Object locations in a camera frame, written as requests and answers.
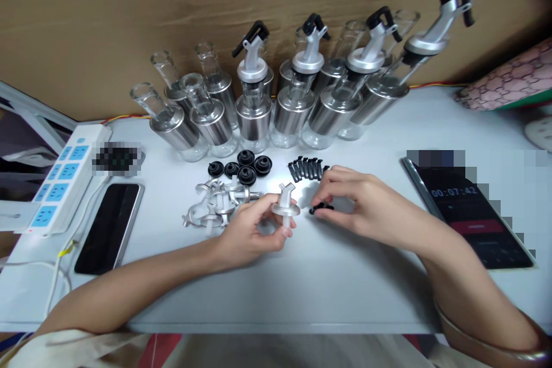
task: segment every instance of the black smartphone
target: black smartphone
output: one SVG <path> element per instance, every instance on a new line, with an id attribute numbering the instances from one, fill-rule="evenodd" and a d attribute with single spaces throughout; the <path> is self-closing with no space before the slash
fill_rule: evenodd
<path id="1" fill-rule="evenodd" d="M 419 167 L 403 158 L 408 174 L 431 214 L 460 233 L 487 269 L 534 266 L 512 229 L 465 177 L 462 167 Z"/>
<path id="2" fill-rule="evenodd" d="M 75 264 L 75 273 L 101 275 L 120 266 L 144 192 L 141 184 L 108 186 Z"/>

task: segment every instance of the pink patterned cloth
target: pink patterned cloth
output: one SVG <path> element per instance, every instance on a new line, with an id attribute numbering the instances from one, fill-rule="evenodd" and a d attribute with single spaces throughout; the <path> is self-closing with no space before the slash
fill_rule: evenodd
<path id="1" fill-rule="evenodd" d="M 552 89 L 552 37 L 458 92 L 464 107 L 493 110 Z"/>

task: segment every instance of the bracelet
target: bracelet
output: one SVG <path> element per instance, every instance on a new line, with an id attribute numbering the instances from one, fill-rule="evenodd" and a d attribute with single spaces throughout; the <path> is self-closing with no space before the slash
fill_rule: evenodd
<path id="1" fill-rule="evenodd" d="M 528 317 L 522 310 L 518 309 L 519 312 L 525 317 L 525 319 L 529 322 L 529 324 L 533 327 L 533 329 L 536 331 L 538 338 L 539 338 L 539 348 L 535 351 L 530 352 L 523 352 L 523 351 L 512 351 L 507 348 L 501 348 L 494 345 L 490 345 L 487 342 L 483 342 L 480 339 L 475 338 L 474 336 L 469 335 L 468 333 L 464 332 L 460 329 L 459 326 L 457 326 L 454 322 L 452 322 L 445 313 L 441 310 L 439 307 L 439 304 L 437 303 L 437 300 L 435 297 L 433 298 L 433 302 L 435 304 L 435 309 L 437 309 L 437 313 L 441 317 L 441 319 L 452 329 L 457 331 L 459 334 L 465 336 L 466 338 L 472 340 L 473 342 L 476 342 L 477 344 L 481 345 L 483 348 L 487 348 L 489 350 L 498 351 L 505 356 L 508 356 L 510 358 L 515 358 L 520 361 L 531 361 L 535 363 L 541 363 L 546 362 L 548 360 L 552 360 L 552 347 L 550 345 L 550 342 L 548 340 L 548 336 L 546 335 L 545 331 L 542 330 L 542 328 L 530 317 Z"/>

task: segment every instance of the white power strip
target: white power strip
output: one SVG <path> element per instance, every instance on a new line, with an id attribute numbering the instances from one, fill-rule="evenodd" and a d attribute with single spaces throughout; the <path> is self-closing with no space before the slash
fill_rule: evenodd
<path id="1" fill-rule="evenodd" d="M 23 233 L 50 235 L 67 231 L 92 178 L 92 159 L 111 134 L 111 128 L 104 125 L 75 128 L 33 200 L 40 207 Z"/>

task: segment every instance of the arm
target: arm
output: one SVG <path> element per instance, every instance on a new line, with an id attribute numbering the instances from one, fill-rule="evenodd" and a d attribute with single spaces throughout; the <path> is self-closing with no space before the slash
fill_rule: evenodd
<path id="1" fill-rule="evenodd" d="M 54 307 L 35 336 L 64 329 L 94 334 L 114 331 L 185 282 L 244 266 L 266 252 L 281 250 L 292 235 L 291 229 L 279 227 L 270 236 L 257 230 L 263 218 L 280 221 L 270 212 L 277 201 L 277 194 L 267 194 L 254 204 L 240 206 L 219 237 L 138 260 L 80 286 Z"/>
<path id="2" fill-rule="evenodd" d="M 355 202 L 353 213 L 319 209 L 316 216 L 418 255 L 440 309 L 463 332 L 512 351 L 544 346 L 531 323 L 496 286 L 471 246 L 449 226 L 373 175 L 349 168 L 334 166 L 327 171 L 312 204 L 331 202 L 333 196 L 351 198 Z M 464 336 L 448 328 L 444 332 L 452 347 L 489 363 L 472 344 L 466 344 Z"/>

